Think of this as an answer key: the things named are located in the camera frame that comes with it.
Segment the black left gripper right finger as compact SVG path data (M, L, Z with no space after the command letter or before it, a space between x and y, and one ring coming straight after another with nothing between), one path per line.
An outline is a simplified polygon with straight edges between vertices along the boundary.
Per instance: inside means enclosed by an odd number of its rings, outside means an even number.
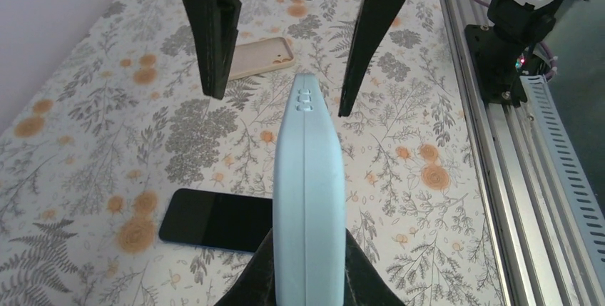
M404 306L346 231L344 306Z

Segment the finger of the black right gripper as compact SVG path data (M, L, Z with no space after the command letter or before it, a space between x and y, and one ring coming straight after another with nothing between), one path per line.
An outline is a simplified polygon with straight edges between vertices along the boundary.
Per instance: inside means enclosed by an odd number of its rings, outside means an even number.
M238 35L240 0L182 0L190 23L203 93L224 98Z
M406 0L362 0L342 85L339 117L352 113L372 57Z

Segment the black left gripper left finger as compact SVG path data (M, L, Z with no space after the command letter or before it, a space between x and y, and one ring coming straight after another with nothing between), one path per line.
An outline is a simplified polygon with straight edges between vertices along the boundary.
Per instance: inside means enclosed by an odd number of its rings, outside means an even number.
M233 286L215 306L275 305L273 232L270 230Z

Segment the blue-cased black phone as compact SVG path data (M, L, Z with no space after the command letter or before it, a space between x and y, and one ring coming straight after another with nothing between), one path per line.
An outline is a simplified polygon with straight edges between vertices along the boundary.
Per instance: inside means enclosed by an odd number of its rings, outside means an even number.
M343 305L345 172L318 79L293 79L273 173L273 252L278 305Z

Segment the beige phone case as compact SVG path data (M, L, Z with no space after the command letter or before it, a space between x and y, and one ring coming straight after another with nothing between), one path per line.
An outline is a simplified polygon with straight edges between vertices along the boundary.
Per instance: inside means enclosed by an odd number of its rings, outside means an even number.
M228 80L233 81L288 68L295 62L295 54L283 37L237 45L233 53Z

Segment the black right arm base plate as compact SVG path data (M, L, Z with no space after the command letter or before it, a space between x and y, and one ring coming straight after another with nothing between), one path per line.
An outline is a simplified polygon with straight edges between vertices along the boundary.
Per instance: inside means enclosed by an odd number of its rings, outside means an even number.
M501 40L491 26L469 24L464 36L481 99L515 108L526 103L522 77L546 73L549 64L533 52Z

